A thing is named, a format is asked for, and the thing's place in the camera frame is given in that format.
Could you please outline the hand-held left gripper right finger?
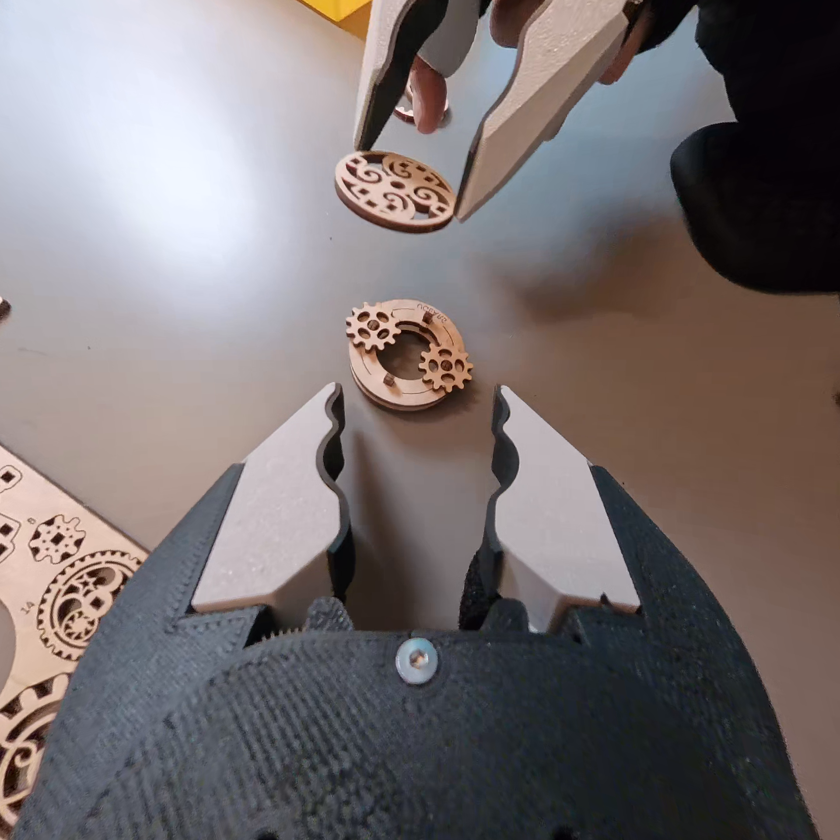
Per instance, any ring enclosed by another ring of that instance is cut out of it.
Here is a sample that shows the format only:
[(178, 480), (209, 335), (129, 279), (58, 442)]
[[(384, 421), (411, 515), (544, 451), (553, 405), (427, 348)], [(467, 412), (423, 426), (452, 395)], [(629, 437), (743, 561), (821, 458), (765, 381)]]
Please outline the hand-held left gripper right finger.
[(640, 607), (591, 462), (507, 385), (494, 391), (482, 584), (519, 602), (526, 627), (557, 631), (573, 607)]

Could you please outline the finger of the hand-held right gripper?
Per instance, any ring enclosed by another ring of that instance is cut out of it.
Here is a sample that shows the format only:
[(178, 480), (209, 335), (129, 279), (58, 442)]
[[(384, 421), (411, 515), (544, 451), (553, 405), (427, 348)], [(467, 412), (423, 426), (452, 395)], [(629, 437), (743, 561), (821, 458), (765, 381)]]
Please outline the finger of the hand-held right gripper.
[(465, 222), (560, 130), (624, 41), (622, 1), (549, 1), (521, 32), (511, 78), (479, 124), (458, 190)]
[(353, 148), (370, 151), (403, 95), (414, 60), (448, 1), (374, 1), (364, 45)]

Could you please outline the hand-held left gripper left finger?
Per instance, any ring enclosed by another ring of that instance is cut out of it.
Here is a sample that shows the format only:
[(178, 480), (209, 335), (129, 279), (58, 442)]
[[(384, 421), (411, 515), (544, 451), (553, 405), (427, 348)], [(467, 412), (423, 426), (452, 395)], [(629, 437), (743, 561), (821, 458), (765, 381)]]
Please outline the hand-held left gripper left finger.
[(325, 385), (255, 448), (192, 597), (197, 613), (263, 605), (279, 625), (304, 624), (320, 597), (345, 602), (354, 577), (340, 383)]

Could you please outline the swirl-cut wooden disc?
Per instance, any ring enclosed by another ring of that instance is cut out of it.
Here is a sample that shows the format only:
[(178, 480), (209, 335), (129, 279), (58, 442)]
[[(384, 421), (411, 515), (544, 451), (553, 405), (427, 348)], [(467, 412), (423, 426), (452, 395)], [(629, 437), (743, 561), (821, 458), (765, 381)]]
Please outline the swirl-cut wooden disc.
[(335, 189), (355, 214), (409, 234), (431, 233), (453, 218), (456, 194), (440, 174), (413, 158), (378, 150), (346, 155), (335, 167)]

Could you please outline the small wooden gear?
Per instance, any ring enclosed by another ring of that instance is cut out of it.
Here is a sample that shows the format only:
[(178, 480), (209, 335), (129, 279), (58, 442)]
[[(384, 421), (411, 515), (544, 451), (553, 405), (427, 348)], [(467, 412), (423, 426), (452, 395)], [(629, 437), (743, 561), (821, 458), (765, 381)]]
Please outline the small wooden gear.
[(465, 383), (471, 380), (473, 364), (468, 360), (469, 355), (457, 348), (437, 345), (421, 352), (421, 362), (418, 365), (422, 373), (422, 382), (432, 386), (433, 390), (443, 390), (447, 394), (454, 388), (463, 389)]
[(402, 332), (393, 309), (382, 302), (373, 305), (366, 302), (352, 308), (345, 327), (350, 345), (366, 353), (383, 351), (387, 345), (395, 344)]

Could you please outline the wooden ring base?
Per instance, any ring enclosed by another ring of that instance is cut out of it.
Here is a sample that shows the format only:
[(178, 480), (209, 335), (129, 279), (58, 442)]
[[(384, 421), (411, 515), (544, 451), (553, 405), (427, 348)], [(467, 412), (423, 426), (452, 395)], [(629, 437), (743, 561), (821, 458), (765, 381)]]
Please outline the wooden ring base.
[[(455, 324), (439, 310), (413, 299), (384, 301), (393, 309), (402, 334), (415, 334), (431, 346), (441, 345), (466, 351), (463, 339)], [(414, 412), (437, 405), (446, 395), (435, 391), (422, 381), (422, 373), (415, 379), (405, 379), (388, 371), (379, 358), (379, 352), (366, 353), (350, 345), (350, 368), (353, 379), (363, 394), (373, 402), (401, 412)]]

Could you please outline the person's right forearm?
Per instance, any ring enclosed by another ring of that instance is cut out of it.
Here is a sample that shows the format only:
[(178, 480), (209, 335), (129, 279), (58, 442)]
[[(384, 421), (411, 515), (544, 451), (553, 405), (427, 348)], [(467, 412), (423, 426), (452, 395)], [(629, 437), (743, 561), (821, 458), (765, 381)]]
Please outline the person's right forearm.
[(670, 174), (689, 234), (720, 275), (756, 291), (838, 295), (839, 2), (651, 2), (641, 47), (691, 8), (734, 122), (677, 146)]

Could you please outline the person's right hand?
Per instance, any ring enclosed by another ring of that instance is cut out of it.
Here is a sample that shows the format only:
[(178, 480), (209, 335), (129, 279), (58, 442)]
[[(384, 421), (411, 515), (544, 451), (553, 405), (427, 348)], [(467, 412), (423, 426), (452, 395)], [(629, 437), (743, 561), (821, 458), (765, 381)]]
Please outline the person's right hand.
[[(505, 49), (515, 49), (519, 36), (532, 14), (540, 6), (538, 1), (496, 1), (490, 7), (489, 31), (493, 41)], [(599, 77), (599, 83), (612, 85), (618, 81), (640, 51), (653, 26), (652, 3), (643, 4), (635, 17), (633, 28), (616, 52), (611, 64)], [(430, 134), (437, 130), (445, 115), (447, 82), (421, 57), (414, 60), (409, 81), (413, 89), (413, 119), (417, 130)]]

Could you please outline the yellow plastic bin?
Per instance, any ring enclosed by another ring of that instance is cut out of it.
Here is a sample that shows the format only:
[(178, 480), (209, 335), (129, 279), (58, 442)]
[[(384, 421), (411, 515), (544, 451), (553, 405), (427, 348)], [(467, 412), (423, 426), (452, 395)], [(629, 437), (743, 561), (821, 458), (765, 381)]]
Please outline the yellow plastic bin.
[(372, 1), (300, 1), (343, 31), (364, 41), (369, 27)]

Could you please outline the laser-cut wooden parts sheet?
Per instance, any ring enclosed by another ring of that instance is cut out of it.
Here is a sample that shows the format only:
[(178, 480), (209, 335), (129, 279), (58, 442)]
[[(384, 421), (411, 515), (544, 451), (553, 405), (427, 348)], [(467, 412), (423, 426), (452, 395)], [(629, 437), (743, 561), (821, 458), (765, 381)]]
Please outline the laser-cut wooden parts sheet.
[(14, 635), (1, 693), (1, 834), (32, 791), (79, 659), (149, 552), (1, 448), (1, 596)]

